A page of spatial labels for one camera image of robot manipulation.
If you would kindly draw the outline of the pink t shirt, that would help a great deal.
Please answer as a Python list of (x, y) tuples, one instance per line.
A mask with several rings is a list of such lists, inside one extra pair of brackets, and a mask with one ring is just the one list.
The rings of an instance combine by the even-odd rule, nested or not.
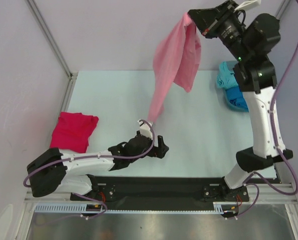
[(176, 84), (187, 93), (192, 90), (201, 61), (201, 43), (197, 28), (187, 13), (158, 45), (153, 58), (155, 90), (148, 121), (155, 122), (163, 112), (164, 100)]

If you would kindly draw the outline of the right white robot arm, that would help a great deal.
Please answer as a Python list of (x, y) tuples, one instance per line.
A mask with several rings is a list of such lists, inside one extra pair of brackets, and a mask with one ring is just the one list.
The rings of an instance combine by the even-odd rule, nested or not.
[(276, 73), (268, 58), (280, 41), (279, 20), (262, 13), (246, 26), (238, 17), (250, 6), (250, 1), (237, 4), (228, 0), (214, 8), (188, 12), (205, 38), (219, 38), (237, 60), (234, 77), (250, 116), (253, 145), (236, 153), (236, 165), (222, 180), (219, 194), (226, 201), (236, 197), (258, 170), (286, 163), (293, 157), (280, 135), (274, 99)]

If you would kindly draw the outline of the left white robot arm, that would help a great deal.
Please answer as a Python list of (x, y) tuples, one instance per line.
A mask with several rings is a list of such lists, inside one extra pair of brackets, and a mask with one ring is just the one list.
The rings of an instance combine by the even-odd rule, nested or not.
[(64, 153), (53, 147), (46, 150), (27, 166), (24, 186), (35, 198), (55, 192), (83, 195), (89, 200), (99, 194), (95, 174), (127, 168), (144, 157), (162, 159), (169, 151), (163, 136), (155, 141), (137, 133), (128, 142), (121, 142), (98, 153)]

